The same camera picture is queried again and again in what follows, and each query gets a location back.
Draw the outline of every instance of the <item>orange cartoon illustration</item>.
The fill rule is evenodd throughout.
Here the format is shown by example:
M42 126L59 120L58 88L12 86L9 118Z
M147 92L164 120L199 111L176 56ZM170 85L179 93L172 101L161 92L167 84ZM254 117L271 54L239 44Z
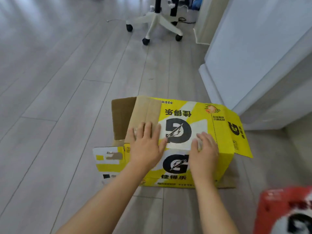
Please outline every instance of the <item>orange cartoon illustration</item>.
M220 112L220 109L216 108L213 105L208 105L208 106L206 106L206 112L208 112L208 113Z

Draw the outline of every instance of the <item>person's right arm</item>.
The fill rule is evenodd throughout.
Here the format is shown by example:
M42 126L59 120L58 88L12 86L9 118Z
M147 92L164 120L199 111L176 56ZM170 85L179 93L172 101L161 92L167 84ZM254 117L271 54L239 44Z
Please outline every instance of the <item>person's right arm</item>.
M210 134L197 134L202 140L202 150L198 152L198 141L192 141L189 165L194 180L204 234L239 234L233 220L225 209L214 186L213 172L219 151Z

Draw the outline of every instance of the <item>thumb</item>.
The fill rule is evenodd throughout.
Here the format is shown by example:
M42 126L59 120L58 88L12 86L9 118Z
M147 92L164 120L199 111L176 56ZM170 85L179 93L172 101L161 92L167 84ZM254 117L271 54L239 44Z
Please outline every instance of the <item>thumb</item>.
M165 137L161 140L159 144L159 153L162 155L163 152L165 151L166 145L167 145L168 138Z
M192 140L192 144L191 144L190 154L193 154L193 153L198 153L198 141L196 138Z

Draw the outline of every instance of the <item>red object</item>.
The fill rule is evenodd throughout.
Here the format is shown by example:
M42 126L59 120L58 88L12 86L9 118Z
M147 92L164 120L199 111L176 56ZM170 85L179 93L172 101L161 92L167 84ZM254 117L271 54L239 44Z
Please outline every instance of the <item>red object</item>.
M254 234L312 234L312 187L264 191L260 196Z

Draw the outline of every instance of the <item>human hand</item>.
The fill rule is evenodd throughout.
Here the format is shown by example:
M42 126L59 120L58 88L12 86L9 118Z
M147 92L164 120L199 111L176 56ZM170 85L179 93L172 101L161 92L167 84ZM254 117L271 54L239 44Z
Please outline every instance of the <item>human hand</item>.
M202 150L198 152L198 141L193 139L189 155L189 165L195 183L209 181L213 183L213 173L219 158L218 145L206 132L197 134L202 140Z
M164 138L158 146L160 129L161 125L158 124L151 137L152 123L141 122L137 129L136 139L133 128L128 129L131 135L130 163L135 164L137 168L143 168L146 173L157 165L166 148L167 138Z

